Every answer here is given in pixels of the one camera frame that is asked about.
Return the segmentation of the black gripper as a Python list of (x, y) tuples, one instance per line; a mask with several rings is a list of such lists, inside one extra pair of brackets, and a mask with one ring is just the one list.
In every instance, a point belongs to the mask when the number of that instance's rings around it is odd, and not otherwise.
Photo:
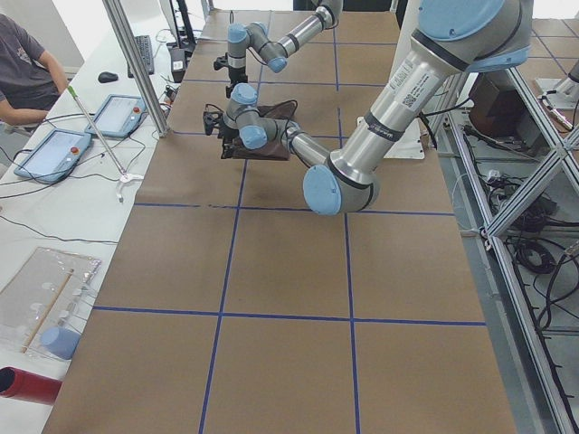
[(235, 155), (235, 141), (240, 141), (239, 130), (235, 127), (230, 127), (225, 118), (222, 118), (219, 123), (219, 138), (222, 143), (221, 159), (231, 159)]
[(230, 85), (227, 85), (225, 88), (225, 95), (227, 99), (229, 99), (232, 96), (234, 88), (237, 84), (248, 82), (248, 76), (245, 67), (234, 68), (232, 66), (229, 66), (228, 75), (230, 79)]

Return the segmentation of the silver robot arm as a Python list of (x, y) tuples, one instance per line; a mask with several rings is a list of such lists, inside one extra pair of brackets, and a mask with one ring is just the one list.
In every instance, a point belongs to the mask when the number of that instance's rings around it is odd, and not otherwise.
[(276, 42), (261, 23), (232, 23), (227, 52), (214, 61), (214, 69), (227, 69), (231, 81), (230, 102), (217, 126), (223, 146), (236, 137), (250, 151), (278, 142), (308, 168), (302, 190), (310, 210), (322, 215), (363, 210), (379, 194), (375, 169), (445, 80), (527, 60), (533, 7), (531, 1), (420, 2), (410, 51), (346, 144), (334, 151), (293, 121), (261, 116), (245, 66), (246, 52), (253, 49), (268, 68), (282, 71), (303, 44), (337, 25), (342, 2), (318, 1), (312, 16)]
[(227, 52), (214, 61), (216, 71), (228, 70), (230, 84), (225, 89), (226, 98), (233, 94), (233, 89), (241, 83), (248, 82), (246, 73), (247, 51), (252, 49), (257, 59), (271, 71), (281, 72), (288, 64), (288, 58), (307, 42), (338, 25), (343, 12), (344, 2), (313, 1), (314, 12), (279, 40), (269, 37), (268, 28), (263, 23), (229, 23), (227, 29)]

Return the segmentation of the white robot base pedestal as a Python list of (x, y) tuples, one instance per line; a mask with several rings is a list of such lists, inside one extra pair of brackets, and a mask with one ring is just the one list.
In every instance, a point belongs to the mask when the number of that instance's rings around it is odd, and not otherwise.
[(343, 157), (363, 169), (373, 169), (387, 158), (423, 159), (418, 122), (414, 120), (428, 98), (421, 83), (422, 59), (412, 51), (421, 3), (408, 1), (395, 50), (390, 78), (375, 103), (360, 119), (343, 149)]

